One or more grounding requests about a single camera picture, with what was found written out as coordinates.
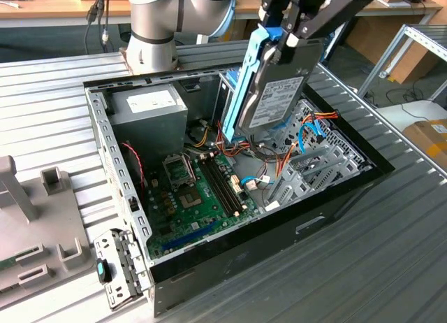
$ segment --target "metal shelf frame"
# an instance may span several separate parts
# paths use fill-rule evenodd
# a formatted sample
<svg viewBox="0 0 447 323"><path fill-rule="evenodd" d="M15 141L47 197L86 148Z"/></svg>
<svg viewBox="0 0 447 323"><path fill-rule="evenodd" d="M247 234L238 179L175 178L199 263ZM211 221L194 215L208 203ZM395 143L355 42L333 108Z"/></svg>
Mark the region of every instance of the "metal shelf frame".
<svg viewBox="0 0 447 323"><path fill-rule="evenodd" d="M409 46L413 41L427 48L433 54L439 56L447 62L447 25L444 24L404 24L393 41L390 43L377 65L372 69L368 75L366 81L362 84L358 90L358 96L363 98L366 95L369 86L375 77L379 76L385 78L390 75L391 71L397 66L400 60L403 58L406 50L401 49L390 66L382 71L385 63L394 54L396 49L400 46L401 42L408 37L407 42L404 45ZM440 93L447 87L447 80L440 86L440 88L434 92L434 94L428 99L434 101Z"/></svg>

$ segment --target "red cable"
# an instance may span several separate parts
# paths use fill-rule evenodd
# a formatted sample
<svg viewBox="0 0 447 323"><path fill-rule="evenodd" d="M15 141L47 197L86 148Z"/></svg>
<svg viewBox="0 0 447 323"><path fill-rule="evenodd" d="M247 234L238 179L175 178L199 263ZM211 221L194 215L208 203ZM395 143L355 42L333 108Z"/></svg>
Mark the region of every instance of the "red cable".
<svg viewBox="0 0 447 323"><path fill-rule="evenodd" d="M145 184L144 184L145 174L142 172L142 164L141 164L141 161L140 161L140 157L138 156L138 153L130 145L128 145L126 143L121 143L121 144L123 146L127 147L133 153L133 155L135 155L135 157L137 158L137 162L138 162L138 165L140 167L140 176L141 176L140 184L141 184L141 199L142 199L142 193L145 190Z"/></svg>

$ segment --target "yellow wire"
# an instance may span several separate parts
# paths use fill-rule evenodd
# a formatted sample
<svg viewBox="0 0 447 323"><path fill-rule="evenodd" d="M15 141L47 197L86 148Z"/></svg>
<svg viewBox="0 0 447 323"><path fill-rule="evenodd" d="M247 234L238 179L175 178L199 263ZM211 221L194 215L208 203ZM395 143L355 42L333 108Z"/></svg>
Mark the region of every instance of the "yellow wire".
<svg viewBox="0 0 447 323"><path fill-rule="evenodd" d="M203 134L202 140L199 143L196 143L194 147L202 147L207 140L207 135L208 135L208 127L206 128L205 133Z"/></svg>

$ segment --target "ram slot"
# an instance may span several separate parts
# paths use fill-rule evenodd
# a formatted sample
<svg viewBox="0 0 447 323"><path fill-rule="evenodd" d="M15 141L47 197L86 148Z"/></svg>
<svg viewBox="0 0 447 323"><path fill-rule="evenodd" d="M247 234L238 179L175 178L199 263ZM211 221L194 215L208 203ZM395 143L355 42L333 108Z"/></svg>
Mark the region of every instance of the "ram slot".
<svg viewBox="0 0 447 323"><path fill-rule="evenodd" d="M231 217L236 211L242 212L242 204L240 203L239 199L237 199L234 191L226 183L226 179L219 170L216 162L214 162L214 160L201 162L200 169L205 175L205 178L212 191L221 203L225 214L228 217Z"/></svg>

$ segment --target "motherboard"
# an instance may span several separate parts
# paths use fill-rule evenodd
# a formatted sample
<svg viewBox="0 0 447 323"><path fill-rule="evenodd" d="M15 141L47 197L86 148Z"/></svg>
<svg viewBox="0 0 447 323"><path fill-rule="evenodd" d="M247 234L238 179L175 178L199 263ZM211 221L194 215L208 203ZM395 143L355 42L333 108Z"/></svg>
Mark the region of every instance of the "motherboard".
<svg viewBox="0 0 447 323"><path fill-rule="evenodd" d="M259 212L240 189L225 155L186 159L186 166L180 157L183 155L177 157L176 167L166 166L165 162L164 167L150 173L147 217L154 234L147 248L151 257L162 257L251 220ZM178 186L173 178L183 178L189 184Z"/></svg>

